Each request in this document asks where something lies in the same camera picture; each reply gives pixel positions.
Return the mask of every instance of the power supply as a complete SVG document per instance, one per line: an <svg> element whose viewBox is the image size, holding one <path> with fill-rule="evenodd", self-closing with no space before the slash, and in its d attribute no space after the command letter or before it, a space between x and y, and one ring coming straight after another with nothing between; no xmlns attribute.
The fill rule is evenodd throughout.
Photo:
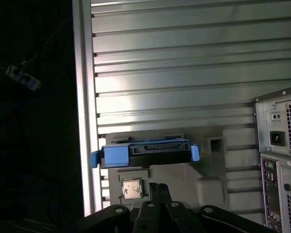
<svg viewBox="0 0 291 233"><path fill-rule="evenodd" d="M291 233L291 88L254 103L266 226Z"/></svg>

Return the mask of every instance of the power socket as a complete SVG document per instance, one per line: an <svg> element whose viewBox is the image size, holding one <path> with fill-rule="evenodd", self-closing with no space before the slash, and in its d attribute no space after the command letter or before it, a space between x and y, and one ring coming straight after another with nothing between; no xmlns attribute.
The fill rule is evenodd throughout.
<svg viewBox="0 0 291 233"><path fill-rule="evenodd" d="M17 67L11 65L7 68L5 74L15 81L19 82L20 84L26 86L28 89L32 91L36 91L41 88L41 82L34 78L33 76L22 72L21 75L15 75L14 71L17 69Z"/></svg>

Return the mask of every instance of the ribbed metal panel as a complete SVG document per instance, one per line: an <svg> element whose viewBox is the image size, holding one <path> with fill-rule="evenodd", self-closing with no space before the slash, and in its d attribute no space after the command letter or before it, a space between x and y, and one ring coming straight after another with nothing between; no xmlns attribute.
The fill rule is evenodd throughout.
<svg viewBox="0 0 291 233"><path fill-rule="evenodd" d="M220 125L230 208L262 222L251 99L291 86L291 1L92 0L91 13L92 138ZM107 185L95 210L110 204Z"/></svg>

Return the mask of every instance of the dark background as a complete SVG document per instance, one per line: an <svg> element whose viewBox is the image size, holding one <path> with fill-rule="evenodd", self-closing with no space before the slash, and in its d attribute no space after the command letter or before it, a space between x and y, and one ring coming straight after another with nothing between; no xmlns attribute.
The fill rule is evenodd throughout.
<svg viewBox="0 0 291 233"><path fill-rule="evenodd" d="M0 0L0 207L23 204L26 218L54 225L83 213L73 48L70 0ZM37 53L32 92L5 71ZM27 231L0 221L0 232Z"/></svg>

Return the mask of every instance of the blue drive tray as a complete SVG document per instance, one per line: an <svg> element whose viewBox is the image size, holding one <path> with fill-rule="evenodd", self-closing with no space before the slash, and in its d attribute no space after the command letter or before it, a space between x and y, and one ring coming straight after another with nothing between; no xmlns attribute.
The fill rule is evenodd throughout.
<svg viewBox="0 0 291 233"><path fill-rule="evenodd" d="M150 166L199 161L199 149L183 138L134 140L108 144L90 155L91 168Z"/></svg>

